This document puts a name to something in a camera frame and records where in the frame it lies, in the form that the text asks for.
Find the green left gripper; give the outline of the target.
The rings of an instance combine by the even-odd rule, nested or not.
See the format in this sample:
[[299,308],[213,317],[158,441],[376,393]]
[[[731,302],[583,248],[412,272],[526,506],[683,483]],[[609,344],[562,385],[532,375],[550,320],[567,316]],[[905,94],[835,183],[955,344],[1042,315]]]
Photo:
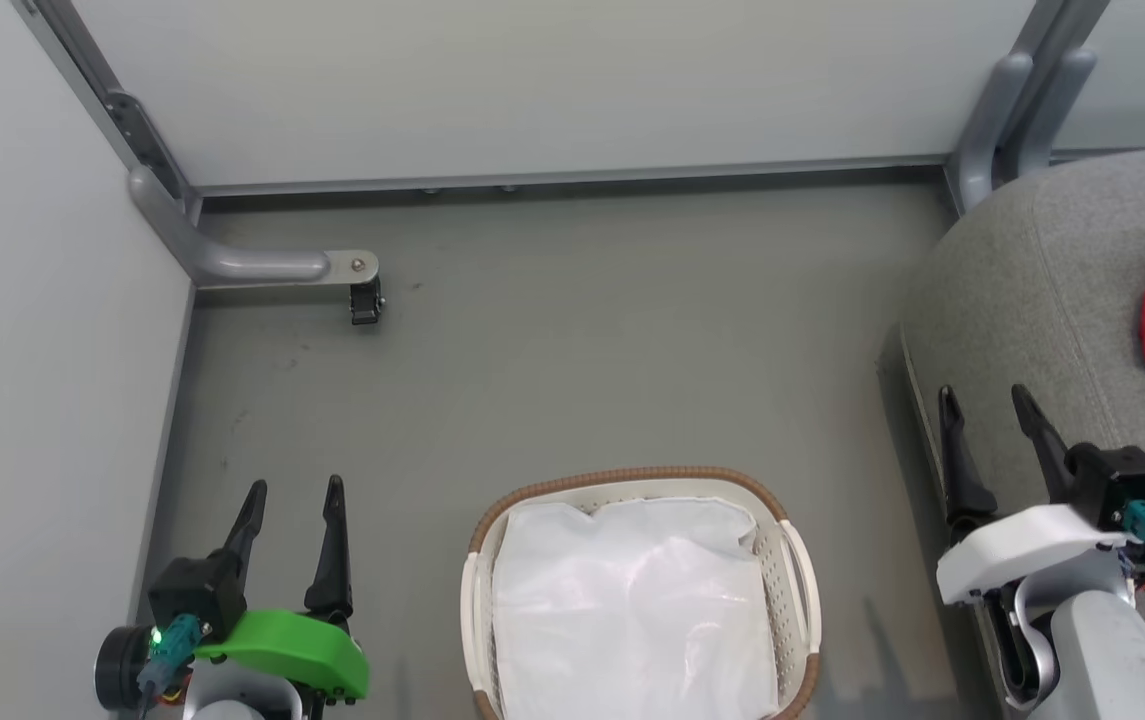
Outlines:
[[[266,480],[256,480],[244,497],[226,536],[223,551],[232,556],[234,578],[239,592],[246,590],[252,544],[264,523],[269,496]],[[305,609],[311,618],[287,610],[248,611],[234,625],[224,641],[196,648],[197,660],[232,660],[289,682],[306,685],[339,701],[365,701],[370,688],[370,664],[348,630],[325,622],[348,622],[353,614],[352,547],[344,478],[331,475],[322,519],[319,562]]]

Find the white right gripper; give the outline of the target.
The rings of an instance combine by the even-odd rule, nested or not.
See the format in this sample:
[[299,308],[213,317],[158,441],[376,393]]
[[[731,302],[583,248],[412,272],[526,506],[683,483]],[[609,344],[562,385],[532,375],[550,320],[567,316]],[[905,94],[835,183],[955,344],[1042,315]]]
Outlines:
[[984,486],[965,436],[965,418],[951,386],[938,393],[939,454],[943,512],[951,548],[938,561],[935,579],[946,606],[976,603],[976,598],[1020,580],[1089,549],[1126,546],[1122,530],[1101,530],[1069,505],[1074,474],[1067,446],[1025,383],[1011,388],[1017,424],[1037,454],[1049,503],[993,521],[998,503]]

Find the grey fabric sofa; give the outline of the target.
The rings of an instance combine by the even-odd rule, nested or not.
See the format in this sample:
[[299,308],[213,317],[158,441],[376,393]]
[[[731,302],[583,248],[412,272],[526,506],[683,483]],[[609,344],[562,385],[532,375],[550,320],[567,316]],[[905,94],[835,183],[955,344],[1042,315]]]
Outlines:
[[950,387],[1000,514],[1047,503],[1011,388],[1028,387],[1069,445],[1145,451],[1145,150],[1016,179],[930,252],[898,319],[933,482],[938,397]]

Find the white wicker-rimmed laundry basket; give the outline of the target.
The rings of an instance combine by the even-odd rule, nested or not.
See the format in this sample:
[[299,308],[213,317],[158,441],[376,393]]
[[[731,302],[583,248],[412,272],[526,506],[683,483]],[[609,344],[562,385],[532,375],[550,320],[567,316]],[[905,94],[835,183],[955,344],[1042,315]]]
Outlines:
[[751,551],[761,565],[769,636],[776,659],[779,707],[764,720],[799,720],[822,678],[822,606],[808,547],[784,506],[759,480],[719,466],[649,466],[594,470],[521,486],[482,515],[461,569],[459,630],[464,667],[482,720],[505,720],[496,671],[493,568],[512,511],[568,503],[598,511],[640,498],[708,497],[732,503],[755,519]]

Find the black caster wheel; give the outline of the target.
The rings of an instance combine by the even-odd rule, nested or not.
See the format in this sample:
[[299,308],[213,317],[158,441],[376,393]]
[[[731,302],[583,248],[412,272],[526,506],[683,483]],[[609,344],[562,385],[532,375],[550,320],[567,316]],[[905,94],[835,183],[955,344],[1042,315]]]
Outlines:
[[379,275],[365,283],[349,286],[352,325],[376,325],[380,322],[386,300]]

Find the grey metal partition foot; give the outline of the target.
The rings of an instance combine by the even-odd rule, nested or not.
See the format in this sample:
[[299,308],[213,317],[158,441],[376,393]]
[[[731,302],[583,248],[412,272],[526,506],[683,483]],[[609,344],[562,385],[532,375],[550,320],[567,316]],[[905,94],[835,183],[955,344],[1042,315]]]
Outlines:
[[380,261],[366,250],[243,250],[212,240],[194,226],[150,168],[128,172],[127,192],[197,288],[380,284]]

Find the grey curved double partition foot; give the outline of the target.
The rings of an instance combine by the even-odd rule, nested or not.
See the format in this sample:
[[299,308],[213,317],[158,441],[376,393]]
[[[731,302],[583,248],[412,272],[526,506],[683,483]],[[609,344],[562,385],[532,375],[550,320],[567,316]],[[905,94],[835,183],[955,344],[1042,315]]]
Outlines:
[[955,150],[943,163],[943,179],[957,217],[992,195],[994,171],[1001,169],[1005,179],[1017,179],[1049,167],[1058,133],[1097,61],[1097,53],[1089,47],[1066,52],[1053,61],[1047,82],[1034,92],[1030,105],[1022,111],[1017,110],[1017,101],[1032,84],[1032,54],[1010,53],[994,64]]

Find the white plastic basket liner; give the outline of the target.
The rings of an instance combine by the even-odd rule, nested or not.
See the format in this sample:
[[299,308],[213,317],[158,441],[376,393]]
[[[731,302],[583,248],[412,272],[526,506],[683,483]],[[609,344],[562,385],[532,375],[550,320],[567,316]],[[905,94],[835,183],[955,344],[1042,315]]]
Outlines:
[[504,720],[763,720],[776,652],[758,532],[718,498],[513,511],[491,579]]

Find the grey partition upright post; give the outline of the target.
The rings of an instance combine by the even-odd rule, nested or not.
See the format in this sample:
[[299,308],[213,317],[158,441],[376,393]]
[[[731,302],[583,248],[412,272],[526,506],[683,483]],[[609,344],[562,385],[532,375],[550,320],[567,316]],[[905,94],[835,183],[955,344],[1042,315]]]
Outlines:
[[1022,106],[1051,81],[1063,55],[1087,40],[1097,27],[1111,0],[1034,0],[1033,8],[1008,55],[1026,55],[1032,69],[1026,74],[1017,105]]

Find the grey partition bottom rail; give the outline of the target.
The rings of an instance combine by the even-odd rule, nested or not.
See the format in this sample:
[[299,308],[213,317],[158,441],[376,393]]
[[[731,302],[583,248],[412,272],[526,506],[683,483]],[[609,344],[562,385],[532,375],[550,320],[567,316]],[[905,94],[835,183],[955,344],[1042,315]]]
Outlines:
[[649,182],[671,179],[720,179],[777,176],[847,171],[900,171],[905,168],[941,168],[950,155],[905,155],[887,158],[850,158],[805,161],[767,161],[694,167],[653,167],[605,171],[552,171],[537,173],[481,174],[481,176],[444,176],[409,179],[322,179],[322,181],[197,184],[194,192],[205,199],[316,193],[362,193],[386,191],[459,190],[459,188],[526,187],[536,184],[575,184],[601,182]]

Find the grey partition corner post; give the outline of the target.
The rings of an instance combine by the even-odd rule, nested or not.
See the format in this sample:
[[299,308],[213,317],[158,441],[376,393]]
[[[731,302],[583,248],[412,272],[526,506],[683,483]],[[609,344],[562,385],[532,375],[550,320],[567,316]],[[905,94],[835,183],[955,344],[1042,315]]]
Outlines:
[[93,119],[105,120],[104,133],[128,168],[150,168],[169,192],[185,217],[196,223],[202,196],[166,145],[136,95],[125,88],[95,37],[84,23],[73,0],[11,0],[40,41],[50,41],[47,53],[60,70],[79,77],[70,81],[74,90],[87,88],[97,108]]

